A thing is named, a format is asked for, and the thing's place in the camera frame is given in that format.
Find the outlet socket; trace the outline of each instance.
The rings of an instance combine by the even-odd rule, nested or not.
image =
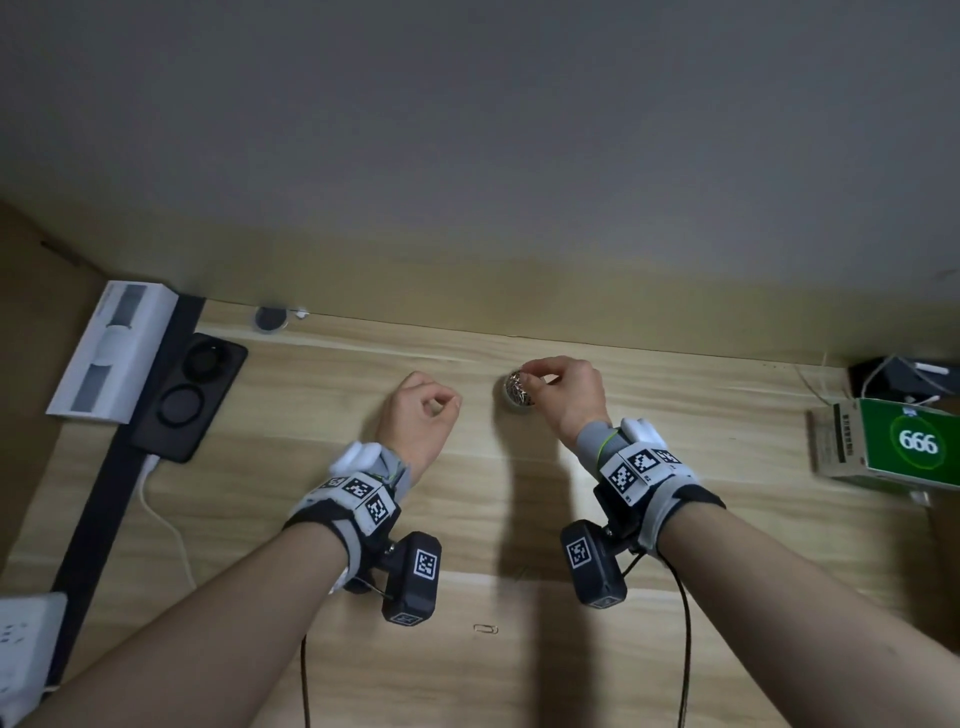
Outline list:
[[[39,705],[66,595],[0,598],[0,719],[11,728]]]

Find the wooden desk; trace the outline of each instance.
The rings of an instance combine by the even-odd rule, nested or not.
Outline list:
[[[251,317],[249,307],[207,304],[199,329],[248,346],[250,357],[193,461],[161,464],[149,484],[153,506],[183,531],[200,581],[274,534],[333,455],[370,431],[383,397],[410,371],[464,395],[460,422],[404,501],[398,527],[398,535],[417,528],[443,542],[437,613],[404,629],[383,621],[374,595],[329,599],[308,645],[318,725],[674,723],[684,618],[669,572],[644,559],[625,604],[581,607],[565,583],[558,532],[575,518],[602,521],[592,482],[536,416],[506,414],[492,396],[497,378],[520,362],[561,352],[592,360],[612,416],[654,422],[733,512],[949,639],[924,511],[809,473],[804,410],[819,402],[791,365],[316,315],[265,336],[251,330]],[[801,370],[842,396],[841,370]],[[111,433],[64,425],[4,589],[49,588]],[[133,503],[69,671],[185,594],[169,533]],[[693,630],[687,724],[782,725],[696,607]],[[299,690],[291,666],[257,725],[301,726]]]

